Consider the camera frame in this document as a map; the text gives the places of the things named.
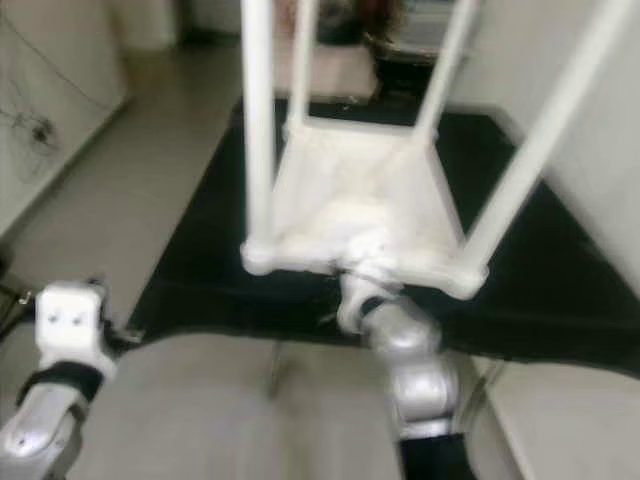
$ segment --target white wall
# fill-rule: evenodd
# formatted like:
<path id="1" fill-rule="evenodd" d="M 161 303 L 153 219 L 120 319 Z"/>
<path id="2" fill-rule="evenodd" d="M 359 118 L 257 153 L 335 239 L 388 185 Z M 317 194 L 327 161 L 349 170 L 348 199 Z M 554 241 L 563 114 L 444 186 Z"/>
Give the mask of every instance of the white wall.
<path id="1" fill-rule="evenodd" d="M 108 2 L 123 48 L 162 50 L 175 45 L 178 29 L 173 0 L 108 0 Z"/>
<path id="2" fill-rule="evenodd" d="M 454 100 L 497 105 L 526 133 L 599 1 L 609 0 L 486 0 Z M 548 179 L 640 294 L 638 25 L 640 2 Z M 639 385 L 603 370 L 512 364 L 490 398 L 527 480 L 631 479 Z"/>
<path id="3" fill-rule="evenodd" d="M 535 119 L 595 0 L 487 0 L 454 100 L 495 104 L 522 132 Z M 640 8 L 554 155 L 549 180 L 640 295 Z"/>
<path id="4" fill-rule="evenodd" d="M 21 34 L 100 106 L 53 73 L 7 26 L 0 27 L 0 105 L 19 113 L 32 104 L 38 114 L 53 122 L 60 142 L 57 152 L 40 158 L 16 140 L 15 129 L 6 123 L 0 127 L 0 235 L 126 95 L 101 1 L 5 0 L 2 5 L 4 14 Z M 19 85 L 20 94 L 12 81 Z M 39 166 L 36 175 L 24 174 L 27 162 Z"/>

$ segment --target tiled floor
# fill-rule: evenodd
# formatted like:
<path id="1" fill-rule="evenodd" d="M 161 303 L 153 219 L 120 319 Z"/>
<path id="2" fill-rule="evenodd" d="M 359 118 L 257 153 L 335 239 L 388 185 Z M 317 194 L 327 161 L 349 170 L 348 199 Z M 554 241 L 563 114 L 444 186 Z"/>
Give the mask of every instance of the tiled floor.
<path id="1" fill-rule="evenodd" d="M 103 274 L 126 321 L 240 95 L 237 47 L 138 59 L 135 100 L 13 236 L 34 285 Z M 0 420 L 37 355 L 29 327 L 0 351 Z M 171 338 L 126 356 L 95 402 L 71 480 L 399 478 L 380 372 L 360 349 Z M 490 417 L 470 435 L 480 478 L 518 478 Z"/>

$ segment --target black mat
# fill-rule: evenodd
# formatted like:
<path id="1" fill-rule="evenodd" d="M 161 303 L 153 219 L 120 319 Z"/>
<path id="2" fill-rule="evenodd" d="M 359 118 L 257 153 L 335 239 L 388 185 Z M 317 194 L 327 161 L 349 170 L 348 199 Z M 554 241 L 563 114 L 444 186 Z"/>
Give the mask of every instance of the black mat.
<path id="1" fill-rule="evenodd" d="M 464 436 L 403 440 L 398 446 L 405 480 L 475 480 Z"/>
<path id="2" fill-rule="evenodd" d="M 286 105 L 276 104 L 279 139 Z M 318 116 L 409 125 L 416 111 L 312 105 Z M 489 116 L 445 114 L 443 167 L 466 229 L 514 147 Z M 130 325 L 146 340 L 186 331 L 357 343 L 333 321 L 335 279 L 309 273 L 247 274 L 244 146 L 237 109 L 191 203 L 145 288 Z M 453 349 L 518 360 L 563 361 L 640 374 L 640 304 L 556 196 L 541 184 L 491 262 L 471 301 L 408 288 L 442 321 Z"/>

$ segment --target white pole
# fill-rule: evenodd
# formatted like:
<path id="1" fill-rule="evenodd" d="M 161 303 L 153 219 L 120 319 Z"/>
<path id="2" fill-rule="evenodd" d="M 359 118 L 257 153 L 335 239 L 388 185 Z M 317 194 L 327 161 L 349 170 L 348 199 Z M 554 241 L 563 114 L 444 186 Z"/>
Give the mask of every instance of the white pole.
<path id="1" fill-rule="evenodd" d="M 433 140 L 477 10 L 478 0 L 456 2 L 413 131 L 418 142 L 431 143 Z"/>
<path id="2" fill-rule="evenodd" d="M 600 1 L 577 52 L 474 225 L 461 253 L 464 268 L 477 271 L 491 259 L 636 5 L 637 0 Z"/>
<path id="3" fill-rule="evenodd" d="M 287 128 L 304 122 L 309 108 L 309 75 L 316 38 L 318 0 L 300 0 L 293 43 L 293 78 Z"/>
<path id="4" fill-rule="evenodd" d="M 247 242 L 270 240 L 275 157 L 271 0 L 242 0 Z"/>

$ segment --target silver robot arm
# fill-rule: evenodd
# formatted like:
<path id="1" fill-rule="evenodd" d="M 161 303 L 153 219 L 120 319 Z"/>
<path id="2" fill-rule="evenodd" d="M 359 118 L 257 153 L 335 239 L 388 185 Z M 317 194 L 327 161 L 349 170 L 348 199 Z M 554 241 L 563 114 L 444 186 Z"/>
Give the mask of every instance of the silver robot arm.
<path id="1" fill-rule="evenodd" d="M 116 366 L 103 342 L 104 290 L 55 283 L 36 299 L 38 369 L 0 431 L 0 478 L 63 479 L 81 447 L 89 405 Z"/>
<path id="2" fill-rule="evenodd" d="M 367 339 L 385 367 L 399 439 L 453 432 L 459 399 L 455 368 L 440 349 L 441 332 L 410 299 L 396 293 L 384 268 L 363 262 L 341 278 L 338 323 Z"/>

